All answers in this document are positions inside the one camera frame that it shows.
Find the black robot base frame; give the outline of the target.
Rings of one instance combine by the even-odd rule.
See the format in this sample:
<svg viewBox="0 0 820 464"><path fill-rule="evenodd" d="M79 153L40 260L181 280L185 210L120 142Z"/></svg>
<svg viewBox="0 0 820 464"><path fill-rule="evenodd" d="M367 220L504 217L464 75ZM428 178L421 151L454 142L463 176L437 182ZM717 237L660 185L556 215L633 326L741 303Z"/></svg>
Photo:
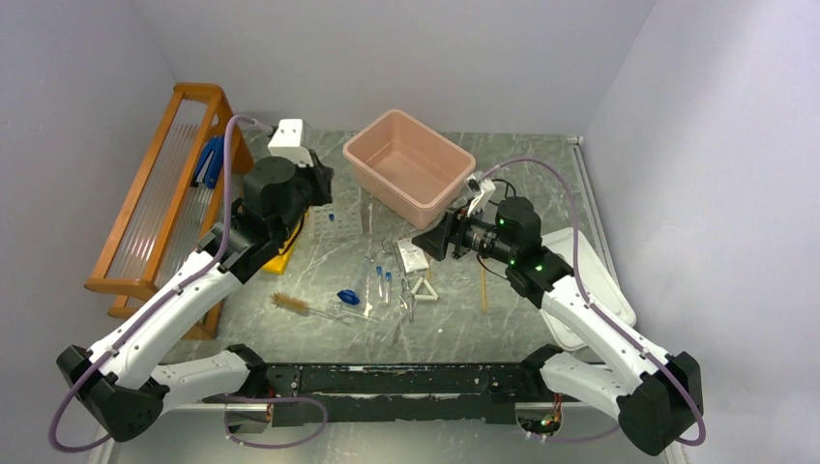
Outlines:
<svg viewBox="0 0 820 464"><path fill-rule="evenodd" d="M274 427L334 422L516 424L555 395L525 362L271 363L231 395L273 399Z"/></svg>

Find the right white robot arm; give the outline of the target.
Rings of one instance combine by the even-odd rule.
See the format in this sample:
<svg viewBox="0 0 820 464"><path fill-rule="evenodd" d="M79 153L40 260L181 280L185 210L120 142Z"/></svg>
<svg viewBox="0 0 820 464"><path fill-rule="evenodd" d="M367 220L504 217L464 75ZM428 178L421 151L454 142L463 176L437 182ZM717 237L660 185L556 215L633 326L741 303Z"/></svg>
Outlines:
<svg viewBox="0 0 820 464"><path fill-rule="evenodd" d="M474 251L505 264L505 277L519 297L558 319L601 359L597 367L546 346L543 360L521 378L532 399L553 392L573 397L614 419L639 450L657 456L697 426L691 444L705 440L702 376L689 353L671 355L598 303L579 278L576 262L548 248L541 219L524 197L503 200L493 222L447 211L430 230L411 240L437 261Z"/></svg>

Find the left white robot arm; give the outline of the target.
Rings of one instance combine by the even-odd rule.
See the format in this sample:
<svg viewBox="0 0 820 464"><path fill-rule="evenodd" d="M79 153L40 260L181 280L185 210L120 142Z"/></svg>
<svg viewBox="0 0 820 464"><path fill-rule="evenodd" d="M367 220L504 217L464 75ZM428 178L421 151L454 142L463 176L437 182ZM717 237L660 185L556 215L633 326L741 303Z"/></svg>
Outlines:
<svg viewBox="0 0 820 464"><path fill-rule="evenodd" d="M243 194L200 239L183 267L118 329L56 363L80 402L116 442L131 440L180 405L223 394L252 402L268 393L268 367L244 344L194 362L163 364L170 348L286 248L312 207L332 203L335 171L314 152L300 165L257 162Z"/></svg>

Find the blue capped test tube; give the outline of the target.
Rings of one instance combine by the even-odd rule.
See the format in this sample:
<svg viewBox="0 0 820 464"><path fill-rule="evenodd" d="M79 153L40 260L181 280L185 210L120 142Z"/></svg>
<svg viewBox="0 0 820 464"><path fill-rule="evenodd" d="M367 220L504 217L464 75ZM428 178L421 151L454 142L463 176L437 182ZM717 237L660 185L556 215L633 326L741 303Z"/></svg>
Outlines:
<svg viewBox="0 0 820 464"><path fill-rule="evenodd" d="M376 284L377 284L377 292L378 298L380 301L384 298L384 271L381 266L377 266L375 268L376 272Z"/></svg>

